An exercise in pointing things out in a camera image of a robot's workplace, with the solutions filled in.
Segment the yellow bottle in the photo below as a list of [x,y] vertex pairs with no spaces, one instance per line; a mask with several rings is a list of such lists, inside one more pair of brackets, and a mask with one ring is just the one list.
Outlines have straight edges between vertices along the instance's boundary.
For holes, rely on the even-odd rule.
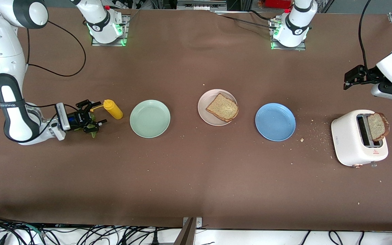
[[123,118],[123,112],[114,101],[110,99],[104,100],[104,108],[113,116],[113,118],[116,118],[117,120]]

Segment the toast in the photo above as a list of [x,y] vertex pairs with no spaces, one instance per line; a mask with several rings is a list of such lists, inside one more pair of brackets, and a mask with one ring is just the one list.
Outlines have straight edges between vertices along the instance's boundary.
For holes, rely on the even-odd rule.
[[375,113],[367,117],[373,141],[381,141],[389,133],[389,123],[382,113]]
[[238,106],[235,102],[219,93],[216,99],[207,107],[207,111],[220,120],[229,123],[237,116]]

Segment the toaster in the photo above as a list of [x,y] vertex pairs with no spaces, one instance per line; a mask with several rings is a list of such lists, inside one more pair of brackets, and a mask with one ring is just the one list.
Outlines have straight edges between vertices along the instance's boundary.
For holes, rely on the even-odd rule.
[[340,163],[360,166],[382,161],[388,156],[386,138],[374,142],[367,116],[371,110],[355,110],[335,119],[331,124],[333,145]]

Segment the brown table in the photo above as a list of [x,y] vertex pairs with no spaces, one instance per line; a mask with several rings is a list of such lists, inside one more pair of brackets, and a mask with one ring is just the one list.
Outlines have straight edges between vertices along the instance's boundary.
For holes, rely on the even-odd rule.
[[[91,47],[77,9],[49,13],[80,38],[87,65],[71,78],[30,67],[26,100],[113,99],[125,118],[97,110],[109,122],[94,139],[70,132],[61,142],[20,146],[5,138],[0,112],[0,217],[180,226],[182,217],[202,216],[209,228],[392,230],[392,100],[373,97],[370,85],[342,90],[344,73],[362,63],[358,15],[318,14],[307,50],[297,52],[271,50],[264,28],[208,11],[140,11],[127,47]],[[19,31],[24,50],[25,34]],[[392,50],[392,24],[367,15],[363,39],[372,67]],[[82,60],[78,44],[56,27],[31,31],[31,63],[70,74]],[[224,127],[197,113],[199,97],[213,88],[228,90],[240,106]],[[141,138],[129,125],[146,99],[171,112],[158,138]],[[268,141],[255,128],[256,111],[269,102],[296,116],[287,141]],[[336,160],[330,122],[356,109],[390,121],[389,156],[377,168]]]

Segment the pink plate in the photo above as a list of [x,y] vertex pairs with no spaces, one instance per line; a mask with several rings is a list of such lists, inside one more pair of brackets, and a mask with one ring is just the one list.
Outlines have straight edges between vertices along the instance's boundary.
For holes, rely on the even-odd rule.
[[197,104],[197,110],[201,118],[207,124],[213,126],[223,126],[229,124],[229,122],[222,121],[219,118],[217,118],[215,115],[207,111],[207,107],[211,104],[211,102],[213,102],[214,99],[216,99],[216,96],[219,93],[221,93],[223,96],[227,97],[228,99],[231,99],[233,102],[235,102],[235,104],[237,104],[237,101],[235,100],[234,96],[232,96],[232,94],[226,90],[212,89],[207,91],[205,94],[203,94],[202,97],[199,99],[199,103]]

